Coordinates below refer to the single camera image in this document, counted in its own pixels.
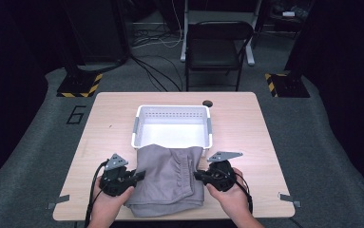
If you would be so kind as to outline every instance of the gray floor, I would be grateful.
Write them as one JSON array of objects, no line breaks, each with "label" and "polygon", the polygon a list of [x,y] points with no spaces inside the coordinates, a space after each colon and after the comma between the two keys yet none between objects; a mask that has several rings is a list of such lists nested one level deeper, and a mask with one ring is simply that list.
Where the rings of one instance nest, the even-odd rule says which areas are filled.
[{"label": "gray floor", "polygon": [[[262,34],[254,50],[256,65],[245,65],[241,91],[257,94],[291,195],[302,203],[294,219],[303,227],[364,227],[364,180],[336,141],[317,89],[303,78],[311,98],[273,98],[265,73],[282,73],[293,40]],[[133,48],[135,56],[179,83],[183,77],[181,44]],[[72,227],[57,222],[46,204],[55,201],[81,138],[95,96],[58,98],[63,69],[49,73],[48,93],[38,114],[10,159],[0,170],[0,227]],[[176,91],[157,76],[169,91]],[[145,71],[132,60],[104,73],[97,92],[157,91]],[[75,105],[85,115],[66,124]],[[297,227],[287,218],[260,218],[266,227]]]}]

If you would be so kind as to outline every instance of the gray cloth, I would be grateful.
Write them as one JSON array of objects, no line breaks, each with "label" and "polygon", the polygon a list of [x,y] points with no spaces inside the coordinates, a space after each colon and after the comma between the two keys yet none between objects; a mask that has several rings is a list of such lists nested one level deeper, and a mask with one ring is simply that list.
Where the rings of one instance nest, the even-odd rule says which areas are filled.
[{"label": "gray cloth", "polygon": [[137,151],[136,173],[145,171],[125,206],[135,217],[156,217],[202,206],[203,184],[194,178],[202,147],[169,149],[150,144]]}]

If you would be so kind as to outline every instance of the table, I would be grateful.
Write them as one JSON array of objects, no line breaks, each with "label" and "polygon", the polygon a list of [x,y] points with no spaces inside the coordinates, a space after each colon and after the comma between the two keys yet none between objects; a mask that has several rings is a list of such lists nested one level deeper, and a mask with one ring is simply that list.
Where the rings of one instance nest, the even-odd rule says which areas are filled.
[{"label": "table", "polygon": [[[56,220],[84,220],[93,175],[100,163],[118,153],[129,164],[137,166],[137,153],[131,146],[135,115],[140,105],[201,105],[210,107],[213,146],[206,157],[217,151],[242,152],[230,160],[240,169],[249,184],[256,218],[289,218],[294,215],[292,202],[280,200],[278,193],[289,195],[278,158],[259,102],[251,92],[103,92],[96,97],[86,122],[74,159],[60,196],[69,200],[58,203]],[[199,169],[207,169],[203,158]],[[206,188],[203,207],[156,218],[134,218],[122,207],[118,220],[138,219],[228,219]]]},{"label": "table", "polygon": [[[189,10],[188,0],[184,2],[184,38],[182,43],[181,61],[185,61],[185,49],[187,41],[187,31],[189,24],[197,24],[203,21],[244,21],[249,23],[253,29],[256,27],[259,16],[259,8],[262,0],[257,0],[254,12],[228,12],[228,11],[205,11],[205,10]],[[255,65],[253,50],[251,48],[251,40],[246,47],[246,59],[249,66]]]}]

